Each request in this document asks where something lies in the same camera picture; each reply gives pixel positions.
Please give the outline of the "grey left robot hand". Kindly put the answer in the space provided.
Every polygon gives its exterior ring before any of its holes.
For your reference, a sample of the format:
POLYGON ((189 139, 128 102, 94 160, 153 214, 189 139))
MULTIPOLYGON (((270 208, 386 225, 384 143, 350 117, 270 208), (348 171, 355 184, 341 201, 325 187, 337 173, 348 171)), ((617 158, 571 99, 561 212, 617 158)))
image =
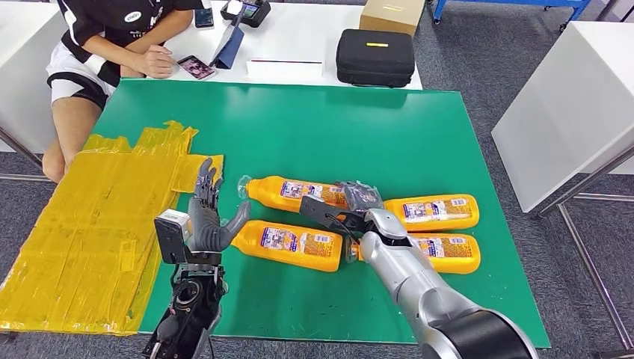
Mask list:
POLYGON ((218 214, 218 195, 223 179, 214 180, 216 169, 211 157, 199 168, 193 197, 188 203, 193 236, 188 241, 191 251, 222 252, 227 249, 240 230, 250 220, 251 203, 241 202, 234 216, 221 224, 218 214))

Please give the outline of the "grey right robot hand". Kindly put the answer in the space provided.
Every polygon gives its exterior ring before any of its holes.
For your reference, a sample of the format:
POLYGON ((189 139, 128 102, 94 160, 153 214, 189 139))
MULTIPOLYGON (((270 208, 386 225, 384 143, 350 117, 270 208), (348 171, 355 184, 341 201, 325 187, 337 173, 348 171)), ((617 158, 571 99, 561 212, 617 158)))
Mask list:
POLYGON ((370 209, 384 209, 384 201, 376 187, 360 181, 342 181, 339 186, 351 212, 365 213, 370 209))

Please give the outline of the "person's right hand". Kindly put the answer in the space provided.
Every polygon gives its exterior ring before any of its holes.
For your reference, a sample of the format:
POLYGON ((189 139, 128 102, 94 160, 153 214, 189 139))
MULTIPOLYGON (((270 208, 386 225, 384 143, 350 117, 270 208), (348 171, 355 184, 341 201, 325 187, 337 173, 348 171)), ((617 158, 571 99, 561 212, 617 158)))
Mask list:
POLYGON ((163 46, 151 45, 144 54, 138 56, 134 69, 153 79, 169 78, 176 66, 172 54, 163 46))

